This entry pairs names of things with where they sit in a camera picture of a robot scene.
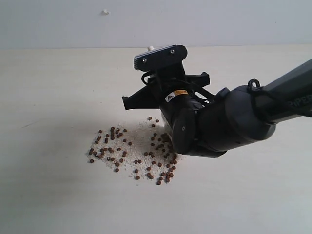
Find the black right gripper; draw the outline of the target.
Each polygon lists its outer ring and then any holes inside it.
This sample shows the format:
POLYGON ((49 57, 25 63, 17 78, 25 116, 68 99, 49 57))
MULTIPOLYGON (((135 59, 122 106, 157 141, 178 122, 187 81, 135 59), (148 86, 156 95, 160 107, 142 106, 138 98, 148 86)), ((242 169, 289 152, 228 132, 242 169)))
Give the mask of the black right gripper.
POLYGON ((191 151, 197 141, 196 114, 210 94, 203 87, 210 84, 209 74, 185 74, 182 64, 145 72, 144 87, 123 96, 126 110, 160 109, 171 131, 176 151, 191 151))

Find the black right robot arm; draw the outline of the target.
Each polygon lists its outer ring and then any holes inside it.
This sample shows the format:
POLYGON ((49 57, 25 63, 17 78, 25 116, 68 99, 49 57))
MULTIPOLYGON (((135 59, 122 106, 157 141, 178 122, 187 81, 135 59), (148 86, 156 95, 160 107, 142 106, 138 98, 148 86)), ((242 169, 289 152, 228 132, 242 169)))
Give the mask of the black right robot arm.
POLYGON ((176 153, 218 158, 263 141, 280 122, 312 115, 312 63, 307 61, 266 86, 256 79, 217 94, 207 73, 187 75, 182 64, 142 76, 145 86, 122 101, 126 110, 159 109, 176 153))

